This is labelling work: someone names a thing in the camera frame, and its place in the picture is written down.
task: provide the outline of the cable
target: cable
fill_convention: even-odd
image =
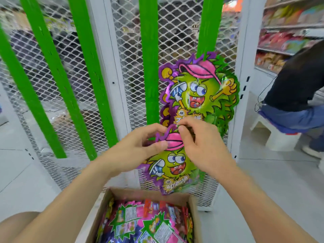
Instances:
[[[268,84],[268,86],[266,86],[265,88],[264,88],[264,90],[262,90],[262,92],[259,94],[259,96],[258,96],[258,102],[255,104],[255,106],[254,106],[254,111],[255,112],[257,112],[258,110],[256,110],[256,107],[257,107],[257,105],[258,104],[260,104],[260,96],[261,96],[261,94],[273,83],[273,81],[276,79],[278,77],[278,75],[277,76],[275,76],[274,78],[273,78],[273,80]]]

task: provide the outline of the light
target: light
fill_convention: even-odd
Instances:
[[[228,3],[228,6],[231,7],[231,8],[234,8],[236,6],[236,4],[237,4],[237,1],[230,1]]]

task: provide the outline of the seated person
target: seated person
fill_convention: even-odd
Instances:
[[[261,110],[274,122],[306,130],[324,126],[324,105],[310,106],[317,90],[324,87],[324,40],[291,57],[266,95]],[[302,148],[322,158],[324,132]]]

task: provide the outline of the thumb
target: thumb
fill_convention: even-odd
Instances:
[[[166,150],[168,148],[168,142],[167,141],[161,141],[161,142],[157,142],[157,143],[153,143],[152,145],[148,146],[148,147],[143,147],[144,151],[145,151],[145,158],[149,158],[153,155],[156,155],[164,150]]]
[[[194,141],[192,139],[192,136],[191,136],[189,130],[184,125],[180,125],[178,127],[178,130],[180,132],[181,139],[182,139],[182,141],[184,143],[184,147],[185,148],[194,147],[195,143],[194,143]]]

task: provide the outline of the forearm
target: forearm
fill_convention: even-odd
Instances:
[[[14,240],[75,242],[103,186],[114,174],[105,172],[102,157],[92,161]]]
[[[240,168],[230,167],[220,183],[240,209],[256,242],[317,242]]]

